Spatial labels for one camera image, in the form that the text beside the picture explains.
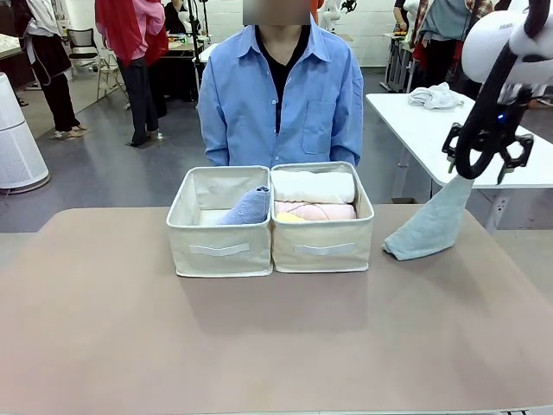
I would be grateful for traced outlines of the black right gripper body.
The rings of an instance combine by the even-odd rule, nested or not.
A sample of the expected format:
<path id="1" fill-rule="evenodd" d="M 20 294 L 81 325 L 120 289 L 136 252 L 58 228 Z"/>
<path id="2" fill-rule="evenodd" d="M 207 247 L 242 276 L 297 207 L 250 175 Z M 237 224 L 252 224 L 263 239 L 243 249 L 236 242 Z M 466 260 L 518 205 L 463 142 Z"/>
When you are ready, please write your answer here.
<path id="1" fill-rule="evenodd" d="M 499 143 L 508 135 L 517 134 L 517 128 L 528 110 L 532 90 L 521 86 L 516 92 L 507 88 L 503 99 L 483 98 L 481 93 L 468 118 L 470 132 L 468 148 L 478 152 L 499 152 Z"/>

